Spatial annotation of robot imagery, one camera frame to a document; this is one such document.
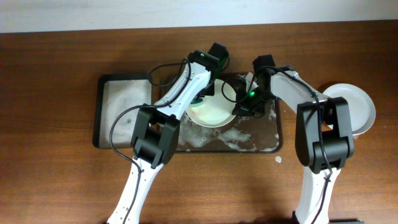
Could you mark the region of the green yellow sponge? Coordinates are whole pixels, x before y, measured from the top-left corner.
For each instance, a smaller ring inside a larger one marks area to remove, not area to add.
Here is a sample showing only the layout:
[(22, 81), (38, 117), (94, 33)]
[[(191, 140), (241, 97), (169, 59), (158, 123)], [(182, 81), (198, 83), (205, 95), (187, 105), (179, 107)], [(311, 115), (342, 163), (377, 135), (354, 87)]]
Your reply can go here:
[(199, 97), (199, 98), (194, 98), (191, 103), (189, 104), (189, 107), (194, 108), (194, 107), (199, 107), (205, 103), (204, 98)]

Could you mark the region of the cream plastic plate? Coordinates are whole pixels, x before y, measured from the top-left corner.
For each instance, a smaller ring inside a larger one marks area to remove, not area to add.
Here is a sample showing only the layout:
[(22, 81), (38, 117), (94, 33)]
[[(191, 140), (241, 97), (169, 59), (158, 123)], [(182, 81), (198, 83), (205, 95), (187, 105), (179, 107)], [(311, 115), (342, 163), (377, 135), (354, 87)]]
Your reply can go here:
[(223, 83), (223, 80), (215, 80), (215, 94), (205, 96), (202, 102), (190, 105), (186, 109), (193, 122), (207, 128), (219, 128), (235, 118), (235, 115), (232, 115), (235, 103), (228, 101), (222, 94)]

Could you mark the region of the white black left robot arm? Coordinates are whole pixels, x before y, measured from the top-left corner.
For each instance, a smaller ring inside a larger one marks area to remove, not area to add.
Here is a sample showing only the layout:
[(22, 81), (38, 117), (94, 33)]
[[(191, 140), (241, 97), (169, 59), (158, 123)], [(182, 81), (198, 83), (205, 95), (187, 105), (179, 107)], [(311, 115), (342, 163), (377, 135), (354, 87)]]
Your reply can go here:
[(129, 177), (108, 223), (139, 223), (150, 187), (161, 168), (174, 155), (178, 145), (180, 120), (189, 104), (209, 88), (229, 62), (225, 50), (196, 50), (179, 64), (179, 75), (170, 90), (153, 105), (133, 106), (122, 115), (136, 110), (131, 137), (133, 155), (118, 155), (131, 163)]

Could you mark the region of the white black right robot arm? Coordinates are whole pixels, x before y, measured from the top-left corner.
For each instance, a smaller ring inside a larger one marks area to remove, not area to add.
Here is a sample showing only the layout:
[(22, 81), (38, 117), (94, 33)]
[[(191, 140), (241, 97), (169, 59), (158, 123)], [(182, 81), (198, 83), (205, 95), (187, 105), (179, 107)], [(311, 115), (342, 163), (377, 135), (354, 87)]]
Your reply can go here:
[(237, 96), (232, 114), (264, 114), (264, 103), (284, 101), (296, 114), (295, 152), (303, 165), (300, 201), (294, 223), (329, 223), (333, 187), (346, 161), (354, 153), (348, 102), (329, 98), (303, 81), (290, 66), (255, 68), (257, 87)]

